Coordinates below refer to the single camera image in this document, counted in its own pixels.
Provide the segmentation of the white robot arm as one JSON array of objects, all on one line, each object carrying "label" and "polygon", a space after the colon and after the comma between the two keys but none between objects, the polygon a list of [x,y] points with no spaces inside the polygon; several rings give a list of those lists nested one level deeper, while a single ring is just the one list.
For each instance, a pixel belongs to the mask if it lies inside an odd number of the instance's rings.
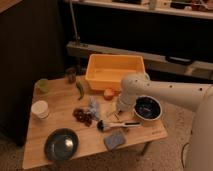
[{"label": "white robot arm", "polygon": [[184,171],[213,171],[213,84],[152,81],[146,73],[128,74],[121,81],[116,108],[128,111],[142,95],[196,113]]}]

